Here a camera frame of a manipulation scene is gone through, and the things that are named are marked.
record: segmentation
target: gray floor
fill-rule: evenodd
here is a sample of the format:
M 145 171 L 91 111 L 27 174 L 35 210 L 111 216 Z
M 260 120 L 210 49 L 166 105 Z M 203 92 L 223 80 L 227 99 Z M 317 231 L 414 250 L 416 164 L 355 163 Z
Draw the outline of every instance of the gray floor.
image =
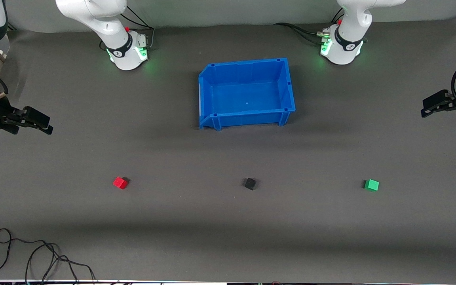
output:
M 122 72 L 94 33 L 15 35 L 4 79 L 55 131 L 0 132 L 0 227 L 100 279 L 456 283 L 456 112 L 420 117 L 456 69 L 456 19 L 367 38 L 335 66 L 285 27 L 166 28 Z M 288 125 L 198 130 L 205 65 L 275 57 L 290 63 Z M 31 250 L 14 245 L 0 278 L 23 278 Z

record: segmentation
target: blue plastic bin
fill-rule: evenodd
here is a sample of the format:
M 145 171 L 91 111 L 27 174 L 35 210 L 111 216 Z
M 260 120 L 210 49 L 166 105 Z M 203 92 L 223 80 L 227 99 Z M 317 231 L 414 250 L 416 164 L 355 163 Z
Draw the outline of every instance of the blue plastic bin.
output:
M 211 63 L 199 74 L 199 128 L 278 123 L 295 100 L 286 58 Z

